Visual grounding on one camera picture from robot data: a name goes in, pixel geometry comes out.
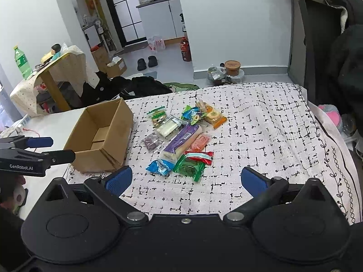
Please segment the hanging black coat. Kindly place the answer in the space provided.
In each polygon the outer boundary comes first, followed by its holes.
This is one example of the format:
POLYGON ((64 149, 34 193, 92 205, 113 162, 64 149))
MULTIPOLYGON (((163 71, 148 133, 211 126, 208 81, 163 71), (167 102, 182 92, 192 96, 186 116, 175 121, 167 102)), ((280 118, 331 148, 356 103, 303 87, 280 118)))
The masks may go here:
POLYGON ((325 0, 340 8, 341 35, 332 43, 328 75, 341 96, 341 104, 362 114, 362 0, 325 0))

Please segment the right black slipper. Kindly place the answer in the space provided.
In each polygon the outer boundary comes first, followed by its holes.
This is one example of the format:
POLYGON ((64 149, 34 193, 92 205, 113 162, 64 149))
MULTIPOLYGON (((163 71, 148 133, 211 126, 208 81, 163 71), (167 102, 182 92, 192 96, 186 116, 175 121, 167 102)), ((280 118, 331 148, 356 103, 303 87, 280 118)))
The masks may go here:
POLYGON ((148 67, 153 68, 158 65, 157 58, 154 55, 148 57, 148 67))

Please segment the brown lidded jar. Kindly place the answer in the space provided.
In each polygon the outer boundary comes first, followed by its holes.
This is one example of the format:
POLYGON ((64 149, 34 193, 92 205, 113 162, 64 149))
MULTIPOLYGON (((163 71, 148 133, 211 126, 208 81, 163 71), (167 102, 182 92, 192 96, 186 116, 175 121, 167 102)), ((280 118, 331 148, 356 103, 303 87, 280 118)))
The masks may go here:
POLYGON ((225 62, 225 69, 227 75, 230 76, 237 76, 239 75, 240 71, 240 62, 236 60, 228 60, 225 62))

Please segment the white rice cake packet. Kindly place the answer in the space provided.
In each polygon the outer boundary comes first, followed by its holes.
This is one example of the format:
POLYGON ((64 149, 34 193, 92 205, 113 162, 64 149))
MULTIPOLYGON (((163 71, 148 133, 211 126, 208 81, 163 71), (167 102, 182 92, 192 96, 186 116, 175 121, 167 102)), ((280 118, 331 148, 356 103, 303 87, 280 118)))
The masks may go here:
POLYGON ((163 121, 157 128, 156 132, 164 139, 170 139, 176 132, 185 126, 185 121, 178 117, 171 116, 163 121))

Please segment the brown cardboard box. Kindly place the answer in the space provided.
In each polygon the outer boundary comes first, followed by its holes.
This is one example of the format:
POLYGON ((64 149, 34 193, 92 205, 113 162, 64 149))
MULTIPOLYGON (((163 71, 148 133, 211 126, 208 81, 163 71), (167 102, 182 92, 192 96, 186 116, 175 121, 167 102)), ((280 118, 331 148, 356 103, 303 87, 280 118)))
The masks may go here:
POLYGON ((74 126, 65 149, 76 154, 72 166, 83 173, 121 168, 133 128, 133 113, 122 98, 87 107, 74 126))

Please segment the green plastic bottle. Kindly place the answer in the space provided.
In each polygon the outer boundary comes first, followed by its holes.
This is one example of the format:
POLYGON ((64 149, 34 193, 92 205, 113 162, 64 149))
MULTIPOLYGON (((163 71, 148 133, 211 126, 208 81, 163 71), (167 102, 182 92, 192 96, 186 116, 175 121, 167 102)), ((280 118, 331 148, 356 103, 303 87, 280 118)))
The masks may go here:
POLYGON ((18 46, 14 47, 14 58, 16 65, 22 74, 22 77, 24 80, 27 80, 27 78, 31 76, 33 70, 27 60, 25 53, 21 51, 18 46))

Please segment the left black slipper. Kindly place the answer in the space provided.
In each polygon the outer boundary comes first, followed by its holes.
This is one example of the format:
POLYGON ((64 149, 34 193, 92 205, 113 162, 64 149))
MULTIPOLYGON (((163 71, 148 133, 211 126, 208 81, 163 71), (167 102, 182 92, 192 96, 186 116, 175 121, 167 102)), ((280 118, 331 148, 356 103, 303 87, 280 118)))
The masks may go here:
POLYGON ((143 58, 137 60, 137 70, 144 71, 147 68, 146 62, 143 58))

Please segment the green white cracker packet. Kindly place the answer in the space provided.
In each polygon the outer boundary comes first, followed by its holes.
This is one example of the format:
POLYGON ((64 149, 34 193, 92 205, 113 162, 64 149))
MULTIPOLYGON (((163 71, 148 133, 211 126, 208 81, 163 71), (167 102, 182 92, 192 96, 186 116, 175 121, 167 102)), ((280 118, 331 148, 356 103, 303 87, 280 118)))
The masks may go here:
POLYGON ((153 123, 153 127, 159 126, 167 118, 166 107, 160 106, 147 113, 149 119, 153 123))

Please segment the black clothes pile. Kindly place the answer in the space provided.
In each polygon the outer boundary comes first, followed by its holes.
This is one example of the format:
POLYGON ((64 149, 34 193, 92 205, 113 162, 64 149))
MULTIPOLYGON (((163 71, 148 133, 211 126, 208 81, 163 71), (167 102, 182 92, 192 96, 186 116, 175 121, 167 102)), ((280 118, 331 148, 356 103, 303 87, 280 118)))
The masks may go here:
POLYGON ((124 100, 131 100, 172 93, 169 87, 150 76, 143 75, 133 77, 132 79, 116 76, 109 79, 108 75, 101 71, 98 71, 96 75, 99 82, 95 88, 86 82, 83 84, 81 95, 83 106, 91 106, 103 101, 109 101, 116 96, 120 96, 124 100))

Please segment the black slipper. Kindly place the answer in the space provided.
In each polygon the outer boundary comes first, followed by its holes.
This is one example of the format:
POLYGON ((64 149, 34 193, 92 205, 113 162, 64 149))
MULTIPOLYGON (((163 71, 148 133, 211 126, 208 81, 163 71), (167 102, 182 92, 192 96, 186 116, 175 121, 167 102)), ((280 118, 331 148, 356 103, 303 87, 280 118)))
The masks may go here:
POLYGON ((147 68, 146 62, 143 58, 137 60, 137 70, 144 71, 147 68))
POLYGON ((158 65, 157 58, 154 55, 148 57, 148 67, 153 68, 158 65))

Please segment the blue green snack packet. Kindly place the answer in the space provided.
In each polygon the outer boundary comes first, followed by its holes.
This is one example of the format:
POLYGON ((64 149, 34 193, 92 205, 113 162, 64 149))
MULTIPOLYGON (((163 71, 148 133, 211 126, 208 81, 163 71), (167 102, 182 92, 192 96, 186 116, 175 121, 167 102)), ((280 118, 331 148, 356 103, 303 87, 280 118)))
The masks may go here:
POLYGON ((190 125, 197 124, 206 116, 206 113, 200 110, 197 106, 185 106, 181 114, 181 119, 187 121, 190 125))

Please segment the green floor mat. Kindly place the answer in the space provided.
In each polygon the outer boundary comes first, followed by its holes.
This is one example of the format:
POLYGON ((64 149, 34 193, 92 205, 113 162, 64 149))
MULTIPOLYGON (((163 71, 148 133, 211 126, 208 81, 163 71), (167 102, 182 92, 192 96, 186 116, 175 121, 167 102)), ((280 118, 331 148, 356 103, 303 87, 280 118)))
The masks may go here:
POLYGON ((169 88, 170 90, 172 90, 173 93, 176 92, 184 92, 184 91, 193 91, 193 90, 198 90, 199 86, 195 85, 195 84, 182 84, 182 83, 178 83, 178 82, 168 82, 168 83, 164 83, 164 85, 169 88))

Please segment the doll figure on table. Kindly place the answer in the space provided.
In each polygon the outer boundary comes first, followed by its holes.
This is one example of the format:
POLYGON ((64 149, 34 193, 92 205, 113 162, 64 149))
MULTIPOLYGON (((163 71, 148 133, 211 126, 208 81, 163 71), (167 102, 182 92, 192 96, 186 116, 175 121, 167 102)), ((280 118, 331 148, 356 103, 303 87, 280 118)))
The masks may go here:
POLYGON ((60 51, 61 51, 61 45, 60 44, 54 44, 51 47, 51 50, 49 53, 45 54, 42 58, 41 58, 41 63, 47 63, 49 61, 52 61, 54 58, 59 57, 60 55, 60 51))

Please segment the dark green snack packet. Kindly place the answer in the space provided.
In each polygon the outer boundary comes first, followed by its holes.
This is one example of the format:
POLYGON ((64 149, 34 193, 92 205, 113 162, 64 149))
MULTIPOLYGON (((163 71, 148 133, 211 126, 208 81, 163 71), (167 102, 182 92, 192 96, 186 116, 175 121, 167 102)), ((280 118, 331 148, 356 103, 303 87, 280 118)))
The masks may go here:
POLYGON ((187 177, 191 177, 194 182, 199 182, 206 164, 202 161, 196 161, 182 155, 173 168, 173 172, 187 177))

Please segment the pink white plastic bag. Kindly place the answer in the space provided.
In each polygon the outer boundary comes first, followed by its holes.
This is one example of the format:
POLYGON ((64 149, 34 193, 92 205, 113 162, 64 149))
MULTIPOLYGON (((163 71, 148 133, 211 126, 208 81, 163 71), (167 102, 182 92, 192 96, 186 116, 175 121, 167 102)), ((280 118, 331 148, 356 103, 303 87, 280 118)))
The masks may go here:
POLYGON ((153 36, 148 38, 148 46, 154 53, 160 52, 166 49, 165 42, 160 36, 153 36))

